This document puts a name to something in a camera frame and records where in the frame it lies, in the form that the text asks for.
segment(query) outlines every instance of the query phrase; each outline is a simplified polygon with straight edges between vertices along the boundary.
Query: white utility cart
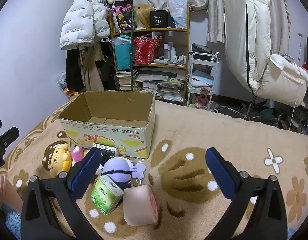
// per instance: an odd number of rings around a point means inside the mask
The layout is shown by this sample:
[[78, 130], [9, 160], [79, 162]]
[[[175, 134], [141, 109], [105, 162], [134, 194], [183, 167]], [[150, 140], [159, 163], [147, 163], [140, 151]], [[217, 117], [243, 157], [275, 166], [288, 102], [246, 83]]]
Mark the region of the white utility cart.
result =
[[[209, 61], [209, 60], [203, 60], [203, 59], [197, 59], [195, 58], [197, 55], [202, 55], [202, 56], [208, 56], [208, 57], [214, 57], [216, 58], [216, 61]], [[212, 102], [212, 96], [213, 96], [213, 93], [214, 93], [214, 79], [215, 79], [215, 76], [217, 75], [217, 70], [218, 70], [218, 60], [219, 58], [216, 56], [216, 55], [213, 55], [213, 54], [208, 54], [208, 53], [201, 53], [201, 52], [194, 52], [192, 54], [192, 57], [191, 57], [191, 63], [190, 63], [190, 78], [189, 78], [189, 85], [188, 85], [188, 91], [189, 91], [189, 94], [188, 94], [188, 97], [187, 97], [187, 106], [189, 106], [190, 104], [190, 94], [191, 93], [194, 93], [194, 94], [201, 94], [201, 95], [207, 95], [209, 96], [209, 100], [208, 100], [208, 111], [210, 110], [211, 108], [211, 102]], [[212, 76], [213, 77], [213, 84], [212, 84], [212, 90], [211, 91], [202, 91], [200, 88], [197, 88], [197, 87], [193, 87], [192, 86], [192, 75], [193, 75], [193, 65], [194, 64], [199, 64], [199, 65], [204, 65], [204, 66], [210, 66], [210, 67], [216, 67], [216, 72], [215, 72], [215, 76]]]

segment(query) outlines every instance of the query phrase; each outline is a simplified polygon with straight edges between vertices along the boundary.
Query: chair base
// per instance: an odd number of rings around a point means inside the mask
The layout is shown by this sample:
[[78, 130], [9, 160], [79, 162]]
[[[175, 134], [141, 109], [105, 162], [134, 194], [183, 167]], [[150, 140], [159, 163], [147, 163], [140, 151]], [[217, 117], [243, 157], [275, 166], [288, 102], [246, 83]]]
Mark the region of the chair base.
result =
[[241, 116], [242, 119], [247, 120], [247, 121], [254, 121], [254, 122], [265, 122], [267, 123], [267, 120], [259, 115], [251, 115], [251, 111], [253, 110], [254, 106], [256, 105], [255, 103], [256, 100], [256, 96], [253, 96], [253, 99], [250, 103], [250, 105], [248, 106], [248, 108], [246, 108], [245, 104], [242, 104], [243, 106], [243, 111], [240, 112], [238, 110], [235, 110], [229, 106], [220, 106], [214, 109], [215, 112], [220, 112], [222, 109], [228, 109], [230, 111], [232, 111], [235, 114], [238, 114], [239, 116]]

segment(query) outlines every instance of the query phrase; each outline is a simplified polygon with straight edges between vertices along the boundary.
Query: coat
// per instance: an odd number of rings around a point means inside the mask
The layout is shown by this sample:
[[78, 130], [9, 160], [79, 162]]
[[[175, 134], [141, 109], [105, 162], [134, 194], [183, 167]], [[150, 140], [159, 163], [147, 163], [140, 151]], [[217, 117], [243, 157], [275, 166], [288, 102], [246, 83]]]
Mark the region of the coat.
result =
[[110, 35], [106, 20], [110, 9], [102, 0], [74, 0], [65, 15], [61, 33], [61, 49], [94, 46], [94, 43]]

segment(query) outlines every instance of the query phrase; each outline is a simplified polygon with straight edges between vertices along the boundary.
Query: black box with number 40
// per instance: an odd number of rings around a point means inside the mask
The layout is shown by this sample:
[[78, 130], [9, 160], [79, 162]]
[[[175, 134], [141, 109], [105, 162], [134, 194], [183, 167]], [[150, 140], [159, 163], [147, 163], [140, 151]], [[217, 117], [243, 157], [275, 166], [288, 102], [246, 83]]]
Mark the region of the black box with number 40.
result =
[[150, 26], [151, 28], [167, 28], [168, 27], [167, 11], [166, 10], [151, 11]]

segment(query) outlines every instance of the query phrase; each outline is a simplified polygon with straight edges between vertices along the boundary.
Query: metal screw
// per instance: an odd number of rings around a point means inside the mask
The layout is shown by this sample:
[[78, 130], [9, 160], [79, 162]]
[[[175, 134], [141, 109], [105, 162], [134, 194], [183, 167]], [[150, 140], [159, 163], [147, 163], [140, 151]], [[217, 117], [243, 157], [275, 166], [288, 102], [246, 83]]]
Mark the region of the metal screw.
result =
[[277, 178], [276, 178], [276, 176], [274, 176], [274, 175], [271, 175], [271, 176], [270, 176], [270, 179], [271, 179], [271, 181], [277, 181]]
[[58, 177], [61, 179], [64, 179], [66, 177], [67, 173], [65, 171], [62, 171], [60, 174], [58, 174]]
[[35, 176], [35, 175], [30, 178], [31, 182], [34, 182], [35, 180], [37, 180], [37, 176]]
[[248, 173], [246, 171], [241, 171], [239, 174], [240, 174], [240, 176], [242, 178], [247, 178], [248, 177]]

